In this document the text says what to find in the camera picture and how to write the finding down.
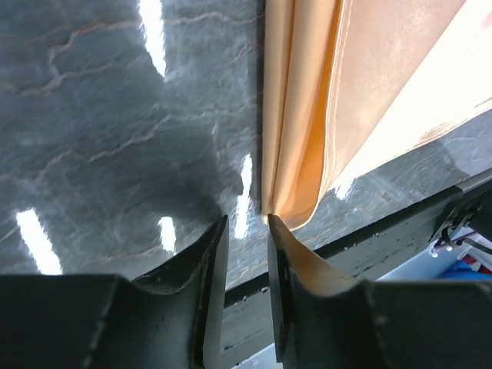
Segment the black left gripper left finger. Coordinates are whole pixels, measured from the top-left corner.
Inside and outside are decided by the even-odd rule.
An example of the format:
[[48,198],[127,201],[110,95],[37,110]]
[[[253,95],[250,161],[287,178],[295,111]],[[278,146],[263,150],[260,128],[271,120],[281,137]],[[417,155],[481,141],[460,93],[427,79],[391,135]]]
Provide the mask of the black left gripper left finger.
[[3,368],[216,368],[228,219],[134,279],[4,275]]

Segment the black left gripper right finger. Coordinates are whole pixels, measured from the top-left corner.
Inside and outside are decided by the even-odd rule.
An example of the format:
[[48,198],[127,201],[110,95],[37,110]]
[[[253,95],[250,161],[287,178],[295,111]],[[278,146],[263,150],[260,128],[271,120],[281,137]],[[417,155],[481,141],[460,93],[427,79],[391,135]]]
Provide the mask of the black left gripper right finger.
[[268,276],[286,368],[489,368],[488,279],[384,282],[332,267],[274,215]]

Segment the peach cloth napkin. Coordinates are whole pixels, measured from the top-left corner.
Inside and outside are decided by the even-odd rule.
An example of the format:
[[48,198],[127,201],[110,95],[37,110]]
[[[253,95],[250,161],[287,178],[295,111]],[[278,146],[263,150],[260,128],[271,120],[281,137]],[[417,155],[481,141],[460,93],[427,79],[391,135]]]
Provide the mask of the peach cloth napkin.
[[489,1],[268,1],[261,213],[299,229],[332,188],[490,108]]

